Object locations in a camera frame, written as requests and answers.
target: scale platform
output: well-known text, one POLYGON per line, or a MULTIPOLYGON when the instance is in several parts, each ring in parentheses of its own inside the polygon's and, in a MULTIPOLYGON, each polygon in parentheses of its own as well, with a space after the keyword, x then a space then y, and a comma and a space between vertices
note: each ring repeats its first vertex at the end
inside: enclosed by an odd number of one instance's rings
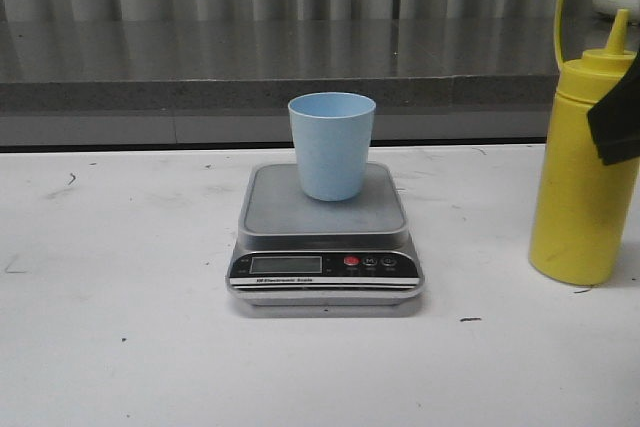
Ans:
POLYGON ((377 163, 341 202, 305 195, 296 164, 256 167, 226 280, 260 306, 395 305, 424 287, 393 179, 377 163))

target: light blue plastic cup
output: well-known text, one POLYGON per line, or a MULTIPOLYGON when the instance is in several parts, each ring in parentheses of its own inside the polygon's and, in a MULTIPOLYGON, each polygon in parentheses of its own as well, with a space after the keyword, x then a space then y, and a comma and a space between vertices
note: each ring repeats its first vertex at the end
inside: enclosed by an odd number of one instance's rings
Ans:
POLYGON ((376 103, 346 92, 289 102, 302 190, 318 200, 346 200, 362 190, 376 103))

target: lcd display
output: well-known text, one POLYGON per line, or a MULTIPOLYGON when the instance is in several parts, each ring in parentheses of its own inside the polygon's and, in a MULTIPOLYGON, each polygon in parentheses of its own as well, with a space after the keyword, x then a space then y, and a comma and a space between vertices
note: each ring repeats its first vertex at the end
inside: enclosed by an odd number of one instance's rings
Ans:
POLYGON ((252 274, 321 274, 321 257, 254 257, 252 274))

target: stainless steel surface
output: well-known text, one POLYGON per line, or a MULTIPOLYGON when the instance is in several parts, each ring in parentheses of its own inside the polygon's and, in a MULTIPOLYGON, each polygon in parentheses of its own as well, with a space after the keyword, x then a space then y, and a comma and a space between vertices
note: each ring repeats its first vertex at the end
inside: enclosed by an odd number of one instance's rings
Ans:
POLYGON ((389 170, 369 163, 362 192, 342 202, 304 194, 296 164, 257 168, 238 226, 250 249, 395 248, 407 241, 407 221, 389 170))
MULTIPOLYGON (((609 24, 566 19, 567 58, 609 24)), ((374 139, 544 136, 550 19, 0 23, 2 145, 290 140, 286 103, 378 104, 374 139)), ((629 30, 635 49, 640 30, 629 30)))

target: white table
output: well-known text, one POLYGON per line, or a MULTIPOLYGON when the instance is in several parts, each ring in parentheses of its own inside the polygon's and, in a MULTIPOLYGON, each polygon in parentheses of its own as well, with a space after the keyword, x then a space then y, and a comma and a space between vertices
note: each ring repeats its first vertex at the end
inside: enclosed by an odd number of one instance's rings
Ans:
POLYGON ((251 167, 291 150, 0 155, 0 425, 637 426, 640 204, 611 281, 546 278, 542 155, 372 149, 427 289, 368 318, 226 291, 251 167))

